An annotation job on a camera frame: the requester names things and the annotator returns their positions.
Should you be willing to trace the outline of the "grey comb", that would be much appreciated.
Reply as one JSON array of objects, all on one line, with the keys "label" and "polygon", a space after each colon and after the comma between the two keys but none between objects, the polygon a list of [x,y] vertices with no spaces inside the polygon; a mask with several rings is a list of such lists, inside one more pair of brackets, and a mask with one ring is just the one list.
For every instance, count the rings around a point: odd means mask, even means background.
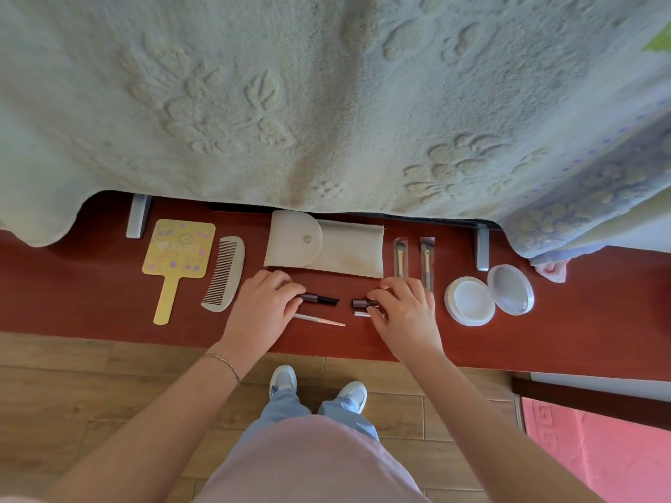
[{"label": "grey comb", "polygon": [[239,236],[224,236],[219,240],[214,274],[201,302],[202,307],[211,312],[223,312],[233,302],[245,255],[245,244]]}]

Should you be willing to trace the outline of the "grey metal stand foot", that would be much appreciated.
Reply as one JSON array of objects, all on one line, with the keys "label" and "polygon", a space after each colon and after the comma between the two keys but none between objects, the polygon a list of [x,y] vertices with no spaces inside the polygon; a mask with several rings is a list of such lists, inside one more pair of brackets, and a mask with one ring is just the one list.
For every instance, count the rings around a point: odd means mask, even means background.
[{"label": "grey metal stand foot", "polygon": [[490,269],[490,230],[485,224],[474,228],[474,262],[478,271]]},{"label": "grey metal stand foot", "polygon": [[147,194],[134,194],[131,199],[130,214],[125,236],[128,239],[141,239],[146,220],[150,210],[152,196]]}]

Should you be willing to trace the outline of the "person's left forearm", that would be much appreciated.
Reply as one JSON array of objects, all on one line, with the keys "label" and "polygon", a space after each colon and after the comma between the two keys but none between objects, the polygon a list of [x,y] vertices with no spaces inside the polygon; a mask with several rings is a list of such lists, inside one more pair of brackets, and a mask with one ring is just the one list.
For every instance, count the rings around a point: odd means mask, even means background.
[{"label": "person's left forearm", "polygon": [[239,372],[214,346],[63,475],[46,500],[163,503],[223,405],[257,363]]}]

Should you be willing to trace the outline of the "dark wooden threshold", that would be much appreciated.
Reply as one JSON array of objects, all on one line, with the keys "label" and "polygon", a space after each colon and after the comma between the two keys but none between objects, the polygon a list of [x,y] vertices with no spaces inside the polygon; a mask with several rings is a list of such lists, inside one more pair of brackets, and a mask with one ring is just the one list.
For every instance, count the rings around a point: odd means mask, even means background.
[{"label": "dark wooden threshold", "polygon": [[511,388],[514,394],[523,398],[671,432],[671,402],[521,378],[512,378]]}]

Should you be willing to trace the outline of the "pale pink shirt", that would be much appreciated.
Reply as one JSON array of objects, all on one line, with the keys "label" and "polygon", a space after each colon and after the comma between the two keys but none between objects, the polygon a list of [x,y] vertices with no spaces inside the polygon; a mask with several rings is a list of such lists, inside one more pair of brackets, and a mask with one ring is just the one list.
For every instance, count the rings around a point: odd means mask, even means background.
[{"label": "pale pink shirt", "polygon": [[431,503],[376,440],[318,415],[240,440],[193,503]]}]

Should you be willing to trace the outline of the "blue floral cloth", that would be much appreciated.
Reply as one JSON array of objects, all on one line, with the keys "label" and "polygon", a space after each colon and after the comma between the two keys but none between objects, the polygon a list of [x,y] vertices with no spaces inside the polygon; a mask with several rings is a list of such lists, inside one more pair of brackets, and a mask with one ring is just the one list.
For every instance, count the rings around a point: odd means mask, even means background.
[{"label": "blue floral cloth", "polygon": [[493,215],[533,265],[595,252],[671,215],[671,8],[592,73],[560,149]]}]

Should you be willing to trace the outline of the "person's right forearm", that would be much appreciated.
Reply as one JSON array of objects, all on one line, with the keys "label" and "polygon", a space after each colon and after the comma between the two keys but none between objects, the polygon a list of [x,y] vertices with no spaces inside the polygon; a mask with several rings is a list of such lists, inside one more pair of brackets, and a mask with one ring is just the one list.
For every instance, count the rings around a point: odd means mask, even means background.
[{"label": "person's right forearm", "polygon": [[512,425],[432,346],[395,356],[423,389],[492,503],[605,503]]}]

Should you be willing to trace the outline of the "pink tipped cosmetic pencil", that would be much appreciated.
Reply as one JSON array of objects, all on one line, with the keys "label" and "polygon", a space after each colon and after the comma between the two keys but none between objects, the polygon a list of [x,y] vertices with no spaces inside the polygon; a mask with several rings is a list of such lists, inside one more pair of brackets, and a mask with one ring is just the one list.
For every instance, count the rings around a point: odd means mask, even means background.
[{"label": "pink tipped cosmetic pencil", "polygon": [[346,326],[346,324],[344,324],[342,322],[332,321],[332,320],[328,320],[328,319],[322,319],[322,318],[319,318],[319,317],[316,317],[316,316],[310,316],[310,315],[306,315],[306,314],[295,313],[293,315],[293,318],[297,319],[297,320],[309,321],[309,322],[314,322],[314,323],[319,323],[319,324],[324,324],[324,325],[331,325],[331,326],[335,326],[335,327],[345,327]]}]

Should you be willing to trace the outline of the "person's left hand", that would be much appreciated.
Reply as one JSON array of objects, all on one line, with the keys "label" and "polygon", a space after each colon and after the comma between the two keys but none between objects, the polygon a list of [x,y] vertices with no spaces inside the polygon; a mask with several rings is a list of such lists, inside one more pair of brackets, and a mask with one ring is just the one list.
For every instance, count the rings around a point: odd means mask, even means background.
[{"label": "person's left hand", "polygon": [[306,287],[292,282],[273,290],[273,273],[260,270],[262,281],[252,294],[244,293],[244,283],[233,304],[222,339],[214,352],[229,361],[239,372],[247,372],[279,339],[287,325],[282,313],[288,302],[303,302],[297,295]]}]

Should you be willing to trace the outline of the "cream embossed blanket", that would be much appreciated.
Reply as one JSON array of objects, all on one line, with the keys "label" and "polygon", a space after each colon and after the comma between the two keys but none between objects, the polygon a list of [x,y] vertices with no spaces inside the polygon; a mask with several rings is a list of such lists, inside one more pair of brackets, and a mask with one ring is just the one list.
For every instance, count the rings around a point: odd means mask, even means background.
[{"label": "cream embossed blanket", "polygon": [[0,229],[104,190],[487,219],[671,0],[0,0]]}]

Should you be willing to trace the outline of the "beige snap pouch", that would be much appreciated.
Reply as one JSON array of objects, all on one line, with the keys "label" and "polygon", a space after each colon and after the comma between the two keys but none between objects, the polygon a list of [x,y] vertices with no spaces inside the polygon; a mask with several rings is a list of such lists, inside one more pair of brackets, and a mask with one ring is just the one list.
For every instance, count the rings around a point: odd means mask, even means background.
[{"label": "beige snap pouch", "polygon": [[381,279],[384,228],[274,211],[264,266]]}]

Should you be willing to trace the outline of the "black covered television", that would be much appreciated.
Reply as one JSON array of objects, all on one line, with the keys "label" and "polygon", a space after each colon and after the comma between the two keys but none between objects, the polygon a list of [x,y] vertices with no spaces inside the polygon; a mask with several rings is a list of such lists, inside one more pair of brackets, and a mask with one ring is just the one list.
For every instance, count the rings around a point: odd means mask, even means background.
[{"label": "black covered television", "polygon": [[[251,204],[235,204],[225,202],[207,202],[209,208],[215,212],[235,212],[248,214],[270,214],[273,211],[281,210],[280,207],[261,206]],[[503,229],[491,220],[483,219],[432,219],[427,217],[408,217],[393,214],[385,214],[381,212],[314,212],[303,211],[310,214],[316,219],[331,219],[340,217],[361,217],[365,219],[379,219],[379,220],[400,220],[414,223],[424,223],[431,225],[445,225],[449,227],[463,227],[463,228],[477,228],[484,227],[493,231],[503,231]]]}]

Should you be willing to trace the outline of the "yellow hand mirror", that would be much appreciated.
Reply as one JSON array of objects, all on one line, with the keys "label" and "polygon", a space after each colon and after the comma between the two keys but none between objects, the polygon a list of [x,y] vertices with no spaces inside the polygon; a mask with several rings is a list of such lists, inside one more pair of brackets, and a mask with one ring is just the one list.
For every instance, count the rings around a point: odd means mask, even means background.
[{"label": "yellow hand mirror", "polygon": [[168,324],[181,279],[205,276],[214,237],[212,223],[174,219],[155,223],[142,266],[144,274],[164,278],[154,324]]}]

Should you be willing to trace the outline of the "pink cloth piece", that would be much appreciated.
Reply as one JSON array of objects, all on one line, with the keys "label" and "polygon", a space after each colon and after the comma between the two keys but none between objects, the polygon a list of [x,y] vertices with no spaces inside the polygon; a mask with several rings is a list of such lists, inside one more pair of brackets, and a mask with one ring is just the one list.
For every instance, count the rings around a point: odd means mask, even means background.
[{"label": "pink cloth piece", "polygon": [[534,264],[533,268],[538,274],[556,284],[563,284],[566,282],[567,266],[570,259],[559,262],[549,262]]}]

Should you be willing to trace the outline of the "pink rug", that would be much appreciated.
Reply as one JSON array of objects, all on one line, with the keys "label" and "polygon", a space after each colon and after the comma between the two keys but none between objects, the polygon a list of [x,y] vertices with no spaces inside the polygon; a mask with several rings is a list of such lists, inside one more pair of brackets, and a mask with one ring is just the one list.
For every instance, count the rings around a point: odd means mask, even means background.
[{"label": "pink rug", "polygon": [[527,434],[606,503],[671,503],[671,431],[522,398]]}]

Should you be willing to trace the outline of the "white left shoe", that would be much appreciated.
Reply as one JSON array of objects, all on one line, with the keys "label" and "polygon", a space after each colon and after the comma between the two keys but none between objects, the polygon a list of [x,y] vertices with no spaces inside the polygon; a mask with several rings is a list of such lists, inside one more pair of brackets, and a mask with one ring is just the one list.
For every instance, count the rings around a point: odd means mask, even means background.
[{"label": "white left shoe", "polygon": [[297,393],[297,376],[292,366],[281,365],[273,372],[270,385],[269,397],[272,400],[277,394],[281,393]]}]

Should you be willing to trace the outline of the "white right shoe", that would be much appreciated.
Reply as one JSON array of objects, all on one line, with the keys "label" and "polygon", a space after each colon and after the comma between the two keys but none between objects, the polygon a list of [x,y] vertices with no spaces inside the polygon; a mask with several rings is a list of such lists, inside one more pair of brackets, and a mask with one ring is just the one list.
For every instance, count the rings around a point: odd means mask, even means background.
[{"label": "white right shoe", "polygon": [[365,385],[361,381],[352,381],[340,390],[334,402],[348,412],[362,414],[367,398]]}]

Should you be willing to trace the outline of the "white round compact case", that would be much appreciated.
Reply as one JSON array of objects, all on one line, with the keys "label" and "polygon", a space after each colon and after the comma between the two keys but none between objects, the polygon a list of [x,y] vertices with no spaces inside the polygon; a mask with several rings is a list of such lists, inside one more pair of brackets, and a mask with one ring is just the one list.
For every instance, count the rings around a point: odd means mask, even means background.
[{"label": "white round compact case", "polygon": [[519,316],[530,312],[535,294],[526,275],[510,264],[492,267],[487,280],[462,277],[446,289],[443,301],[449,315],[466,327],[482,327],[496,310]]}]

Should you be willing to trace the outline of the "light blue jeans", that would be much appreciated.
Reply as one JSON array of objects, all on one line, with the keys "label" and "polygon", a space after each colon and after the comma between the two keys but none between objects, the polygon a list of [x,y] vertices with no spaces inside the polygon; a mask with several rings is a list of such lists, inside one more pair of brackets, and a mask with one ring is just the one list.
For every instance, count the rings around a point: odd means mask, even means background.
[{"label": "light blue jeans", "polygon": [[[317,414],[325,416],[332,421],[340,423],[355,431],[361,432],[373,440],[380,441],[377,430],[368,419],[362,414],[346,411],[335,403],[334,400],[335,398],[333,400],[323,401]],[[239,450],[241,446],[255,434],[264,431],[283,420],[302,416],[315,417],[306,406],[301,404],[297,393],[291,394],[289,392],[283,392],[277,394],[272,400],[269,400],[269,403],[261,412],[260,417],[244,431],[238,442],[231,449],[230,455],[233,455],[234,452]]]}]

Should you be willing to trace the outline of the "white shoe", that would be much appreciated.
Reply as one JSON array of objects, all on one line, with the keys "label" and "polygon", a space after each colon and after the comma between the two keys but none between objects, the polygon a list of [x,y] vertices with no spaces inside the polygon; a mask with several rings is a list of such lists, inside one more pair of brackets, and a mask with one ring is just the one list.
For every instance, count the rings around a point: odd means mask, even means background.
[{"label": "white shoe", "polygon": [[297,376],[292,366],[281,365],[273,372],[270,385],[269,397],[272,400],[277,394],[281,393],[297,393]]},{"label": "white shoe", "polygon": [[365,385],[361,381],[352,381],[340,390],[334,402],[348,412],[362,414],[367,398]]}]

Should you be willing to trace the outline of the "person's right hand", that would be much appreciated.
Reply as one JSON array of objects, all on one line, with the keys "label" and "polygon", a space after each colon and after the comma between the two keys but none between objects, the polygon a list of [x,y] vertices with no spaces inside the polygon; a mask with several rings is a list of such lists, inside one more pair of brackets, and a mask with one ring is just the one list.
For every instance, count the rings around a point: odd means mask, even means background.
[{"label": "person's right hand", "polygon": [[392,355],[407,368],[434,357],[445,357],[440,332],[431,317],[421,280],[415,279],[415,294],[393,294],[378,288],[370,291],[367,298],[380,303],[378,308],[390,320],[390,331],[379,333]]}]

